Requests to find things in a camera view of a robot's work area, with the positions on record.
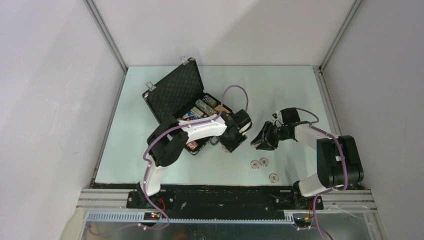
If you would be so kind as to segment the white red chip stack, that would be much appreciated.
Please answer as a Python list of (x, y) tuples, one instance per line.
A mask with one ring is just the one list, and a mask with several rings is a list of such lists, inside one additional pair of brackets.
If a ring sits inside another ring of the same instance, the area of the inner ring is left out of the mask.
[(232, 153), (224, 164), (226, 179), (236, 186), (276, 185), (280, 176), (270, 153), (255, 150), (250, 146), (241, 146)]

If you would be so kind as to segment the black poker set case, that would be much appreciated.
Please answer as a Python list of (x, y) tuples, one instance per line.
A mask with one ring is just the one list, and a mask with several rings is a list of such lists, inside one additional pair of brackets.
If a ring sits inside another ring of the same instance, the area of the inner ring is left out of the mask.
[[(217, 105), (235, 113), (226, 106), (223, 99), (217, 99), (206, 92), (198, 64), (194, 58), (189, 58), (159, 82), (152, 84), (143, 94), (143, 98), (158, 123), (161, 124), (170, 116), (182, 120), (183, 115), (195, 107), (196, 100), (202, 100), (204, 95), (211, 96), (217, 101)], [(195, 155), (212, 138), (216, 137), (196, 140), (198, 147), (195, 152), (191, 152), (187, 147), (184, 149)]]

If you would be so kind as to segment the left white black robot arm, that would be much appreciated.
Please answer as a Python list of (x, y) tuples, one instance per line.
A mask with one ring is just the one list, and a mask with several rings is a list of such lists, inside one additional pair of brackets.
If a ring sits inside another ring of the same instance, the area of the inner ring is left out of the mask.
[(246, 132), (252, 125), (252, 120), (244, 109), (236, 113), (224, 111), (195, 120), (167, 117), (147, 139), (148, 147), (142, 154), (147, 166), (144, 177), (139, 182), (142, 192), (138, 201), (145, 208), (156, 206), (157, 193), (161, 189), (166, 168), (178, 160), (188, 143), (216, 137), (232, 153), (247, 139)]

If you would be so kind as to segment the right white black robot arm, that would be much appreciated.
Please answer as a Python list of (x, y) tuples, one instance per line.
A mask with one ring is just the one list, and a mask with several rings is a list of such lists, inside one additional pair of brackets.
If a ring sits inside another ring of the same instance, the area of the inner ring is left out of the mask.
[(293, 140), (305, 144), (316, 151), (316, 172), (303, 180), (297, 181), (297, 191), (291, 194), (291, 204), (297, 209), (304, 209), (311, 202), (311, 196), (322, 195), (330, 191), (345, 191), (349, 185), (360, 183), (364, 179), (357, 144), (351, 135), (334, 135), (314, 121), (302, 121), (301, 108), (291, 107), (277, 111), (272, 121), (266, 121), (251, 141), (256, 150), (273, 151), (279, 143)]

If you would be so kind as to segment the blue patterned card deck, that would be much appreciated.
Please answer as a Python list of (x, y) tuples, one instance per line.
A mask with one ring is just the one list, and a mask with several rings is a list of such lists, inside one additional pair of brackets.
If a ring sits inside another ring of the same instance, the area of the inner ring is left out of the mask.
[(184, 121), (198, 120), (198, 119), (205, 118), (207, 116), (208, 115), (205, 114), (202, 110), (194, 106), (182, 116), (182, 120)]

